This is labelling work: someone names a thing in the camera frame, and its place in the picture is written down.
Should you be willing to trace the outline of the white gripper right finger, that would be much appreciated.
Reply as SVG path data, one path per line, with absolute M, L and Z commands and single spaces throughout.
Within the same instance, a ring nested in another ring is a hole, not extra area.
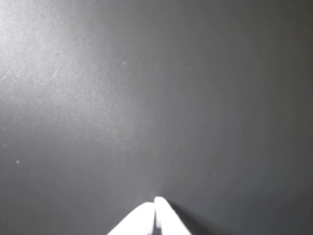
M 161 229 L 163 235 L 191 235 L 165 198 L 155 197 L 154 205 L 156 209 L 156 226 Z

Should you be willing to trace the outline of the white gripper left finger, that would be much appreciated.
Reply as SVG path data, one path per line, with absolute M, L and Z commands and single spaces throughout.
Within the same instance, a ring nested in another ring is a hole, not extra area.
M 108 235 L 151 235 L 154 229 L 155 205 L 145 202 L 123 218 Z

